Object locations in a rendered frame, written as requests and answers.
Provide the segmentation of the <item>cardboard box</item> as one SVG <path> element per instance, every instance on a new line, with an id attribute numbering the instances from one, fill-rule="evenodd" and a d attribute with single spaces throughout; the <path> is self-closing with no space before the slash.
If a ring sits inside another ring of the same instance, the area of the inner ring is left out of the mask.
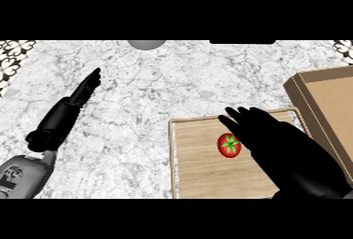
<path id="1" fill-rule="evenodd" d="M 299 72 L 284 83 L 302 125 L 353 184 L 353 65 Z"/>

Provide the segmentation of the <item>grey round object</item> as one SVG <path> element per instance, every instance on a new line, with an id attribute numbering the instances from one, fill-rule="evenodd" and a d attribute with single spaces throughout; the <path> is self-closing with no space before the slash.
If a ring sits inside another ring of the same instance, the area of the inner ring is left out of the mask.
<path id="1" fill-rule="evenodd" d="M 129 41 L 133 48 L 141 50 L 153 50 L 161 47 L 166 43 L 164 40 L 130 40 Z"/>

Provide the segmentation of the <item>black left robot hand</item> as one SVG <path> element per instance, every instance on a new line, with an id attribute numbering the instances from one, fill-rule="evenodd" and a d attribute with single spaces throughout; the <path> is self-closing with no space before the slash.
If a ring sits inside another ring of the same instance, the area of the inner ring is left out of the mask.
<path id="1" fill-rule="evenodd" d="M 26 140 L 31 151 L 58 150 L 73 130 L 82 108 L 91 100 L 99 85 L 101 68 L 96 68 L 79 84 L 73 95 L 57 102 L 40 121 L 37 129 L 30 132 Z"/>

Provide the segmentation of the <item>red tomato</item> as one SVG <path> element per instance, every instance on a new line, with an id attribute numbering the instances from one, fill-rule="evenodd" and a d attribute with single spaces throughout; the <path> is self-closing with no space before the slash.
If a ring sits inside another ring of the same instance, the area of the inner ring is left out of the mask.
<path id="1" fill-rule="evenodd" d="M 237 158 L 241 152 L 241 142 L 234 134 L 223 134 L 219 137 L 219 153 L 226 158 Z"/>

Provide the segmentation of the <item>wooden tray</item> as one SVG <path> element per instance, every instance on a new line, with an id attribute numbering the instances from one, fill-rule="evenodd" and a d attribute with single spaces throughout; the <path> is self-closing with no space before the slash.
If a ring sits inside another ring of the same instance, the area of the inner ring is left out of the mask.
<path id="1" fill-rule="evenodd" d="M 169 121 L 175 199 L 265 199 L 280 190 L 247 148 L 235 158 L 222 156 L 228 133 L 218 116 Z"/>

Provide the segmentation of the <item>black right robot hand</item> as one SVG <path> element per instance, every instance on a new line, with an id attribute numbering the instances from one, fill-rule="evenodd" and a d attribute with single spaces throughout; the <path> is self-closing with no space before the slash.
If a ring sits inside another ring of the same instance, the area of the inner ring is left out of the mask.
<path id="1" fill-rule="evenodd" d="M 311 136 L 256 107 L 226 107 L 225 111 L 232 118 L 219 115 L 219 121 L 280 188 L 272 199 L 353 199 L 343 169 Z"/>

